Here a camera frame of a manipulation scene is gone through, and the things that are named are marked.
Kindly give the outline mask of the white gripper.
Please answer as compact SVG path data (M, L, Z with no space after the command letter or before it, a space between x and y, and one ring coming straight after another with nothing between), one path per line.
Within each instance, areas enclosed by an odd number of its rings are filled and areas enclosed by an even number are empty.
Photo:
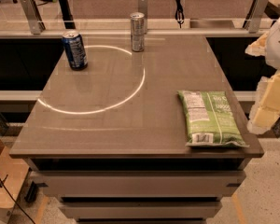
M266 63L280 69L280 18L269 33L261 35L245 49L251 56L265 56ZM264 134L280 118L280 70L271 77L262 77L258 83L255 103L249 113L247 129L253 134Z

